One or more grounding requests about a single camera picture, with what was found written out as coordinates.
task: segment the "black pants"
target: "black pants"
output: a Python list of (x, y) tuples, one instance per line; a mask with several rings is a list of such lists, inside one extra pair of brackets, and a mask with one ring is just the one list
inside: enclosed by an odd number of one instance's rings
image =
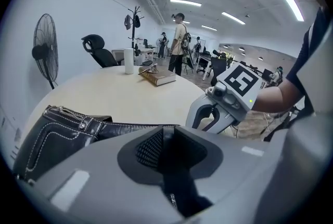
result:
[(158, 52), (158, 57), (159, 58), (164, 58), (164, 47), (165, 47), (165, 45), (164, 44), (161, 44), (161, 46), (160, 46), (160, 52)]
[(169, 63), (169, 71), (173, 72), (173, 69), (176, 68), (175, 72), (180, 76), (182, 73), (182, 62), (183, 62), (183, 55), (171, 55)]

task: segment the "black standing fan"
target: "black standing fan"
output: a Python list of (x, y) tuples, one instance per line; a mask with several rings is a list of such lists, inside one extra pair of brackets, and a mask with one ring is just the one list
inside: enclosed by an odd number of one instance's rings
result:
[(58, 46), (52, 17), (44, 14), (39, 19), (33, 38), (32, 57), (52, 89), (58, 75)]

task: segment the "hat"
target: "hat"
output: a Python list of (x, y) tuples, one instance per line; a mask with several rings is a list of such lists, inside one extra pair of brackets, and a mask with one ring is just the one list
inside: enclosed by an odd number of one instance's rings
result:
[(140, 27), (140, 18), (138, 15), (135, 16), (135, 27), (136, 28)]
[(127, 30), (131, 28), (131, 17), (129, 15), (127, 15), (125, 17), (124, 24), (125, 24)]

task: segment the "chair headrest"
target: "chair headrest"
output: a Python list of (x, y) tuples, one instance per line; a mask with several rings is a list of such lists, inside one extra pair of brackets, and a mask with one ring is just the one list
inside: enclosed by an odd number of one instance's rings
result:
[(87, 52), (91, 52), (85, 46), (87, 43), (88, 43), (88, 45), (90, 46), (91, 49), (102, 49), (102, 48), (104, 48), (104, 44), (105, 44), (104, 39), (99, 35), (87, 35), (87, 36), (81, 38), (81, 40), (83, 40), (83, 47)]

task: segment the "white cylinder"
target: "white cylinder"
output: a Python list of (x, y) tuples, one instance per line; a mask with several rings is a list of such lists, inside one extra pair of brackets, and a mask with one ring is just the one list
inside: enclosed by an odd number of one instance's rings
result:
[(125, 73), (134, 73), (134, 50), (132, 48), (126, 48), (124, 50), (124, 63), (125, 63)]

